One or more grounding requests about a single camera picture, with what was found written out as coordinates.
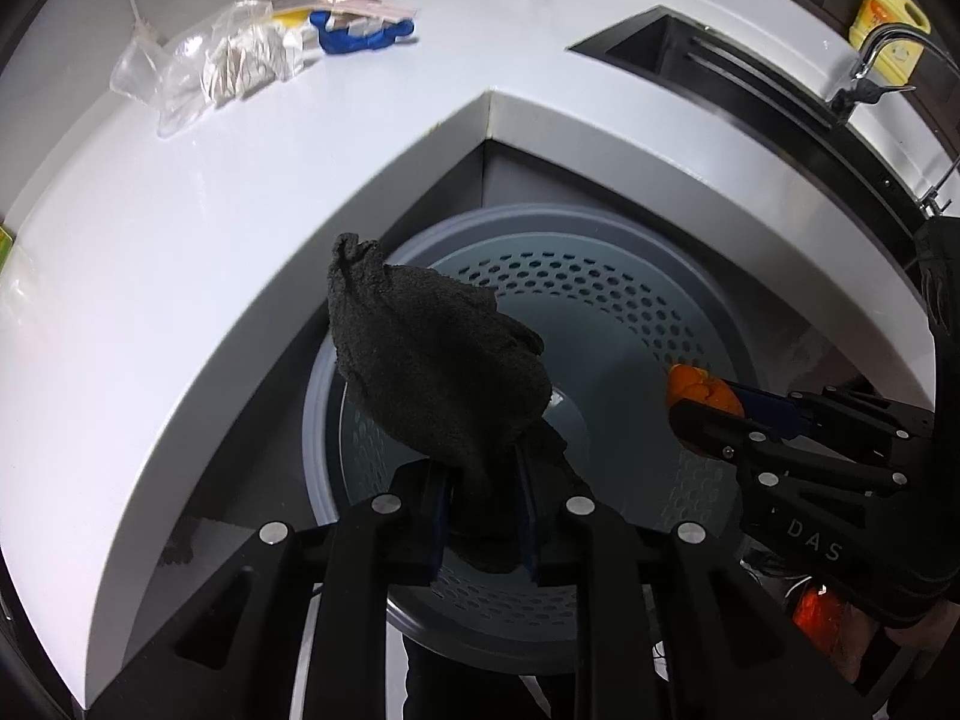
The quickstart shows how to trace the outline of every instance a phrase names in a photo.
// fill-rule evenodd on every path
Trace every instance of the chrome faucet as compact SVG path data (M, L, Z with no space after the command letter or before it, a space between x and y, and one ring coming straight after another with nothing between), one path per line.
M953 57L933 42L932 38L926 34L926 32L915 28L915 26L910 26L907 23L884 23L872 29L870 34L867 35L863 41L863 45L860 47L860 54L856 57L856 61L853 63L848 74L841 80L839 88L829 100L829 108L836 114L838 125L846 124L850 120L851 114L856 110L858 104L865 103L867 105L874 105L880 102L881 97L890 92L912 92L917 88L909 85L880 86L880 84L876 84L867 78L867 73L870 73L870 70L877 61L877 57L880 56L880 52L882 52L888 44L896 40L909 40L926 47L930 52L939 56L944 61L944 64L953 71L954 76L960 79L960 67L957 67L956 62L953 61ZM947 174L936 184L932 185L923 197L917 200L917 204L923 213L938 215L952 202L952 200L949 200L946 205L940 206L936 203L936 199L940 193L940 189L958 166L960 166L960 155L957 156L953 164L950 165Z

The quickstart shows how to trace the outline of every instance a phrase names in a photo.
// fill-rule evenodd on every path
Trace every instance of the sink basin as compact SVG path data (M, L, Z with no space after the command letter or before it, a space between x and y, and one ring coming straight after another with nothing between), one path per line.
M824 100L708 26L658 7L571 47L724 111L872 235L919 283L913 234L925 216L899 177Z

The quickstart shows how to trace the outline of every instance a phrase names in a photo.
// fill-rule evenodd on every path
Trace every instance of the kitchen counter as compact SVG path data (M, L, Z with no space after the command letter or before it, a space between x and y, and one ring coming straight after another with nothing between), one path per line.
M784 44L757 22L803 11L758 1L743 18L733 0L416 0L416 41L325 57L168 141L132 103L105 103L67 135L0 274L0 536L83 706L118 670L206 463L325 300L333 238L381 235L483 139L661 215L760 279L885 394L929 404L923 310L855 223L724 119L563 50L663 4L826 88L851 50L806 14ZM854 124L925 188L916 155L936 155L932 136L889 103Z

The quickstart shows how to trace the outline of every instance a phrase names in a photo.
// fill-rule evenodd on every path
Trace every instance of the dish soap bottle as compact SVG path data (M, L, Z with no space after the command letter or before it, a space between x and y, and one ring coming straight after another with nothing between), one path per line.
M930 33L930 19L912 0L863 0L850 27L851 45L859 49L870 30L882 23L908 23ZM922 53L923 46L898 40L880 52L875 67L891 84L902 86L913 73Z

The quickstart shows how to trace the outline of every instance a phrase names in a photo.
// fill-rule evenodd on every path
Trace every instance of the gray plastic basket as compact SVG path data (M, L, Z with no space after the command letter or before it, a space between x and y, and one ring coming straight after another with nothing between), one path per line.
M571 207L507 206L445 220L391 262L433 266L496 288L498 305L545 341L554 384L546 419L568 461L630 522L667 531L695 520L738 538L733 468L680 447L664 408L666 370L691 362L751 384L750 355L712 282L661 237ZM304 464L319 522L390 484L418 455L344 397L328 337L304 405ZM429 589L397 587L390 620L442 655L517 674L572 671L574 587L538 589L522 569L480 572L453 555Z

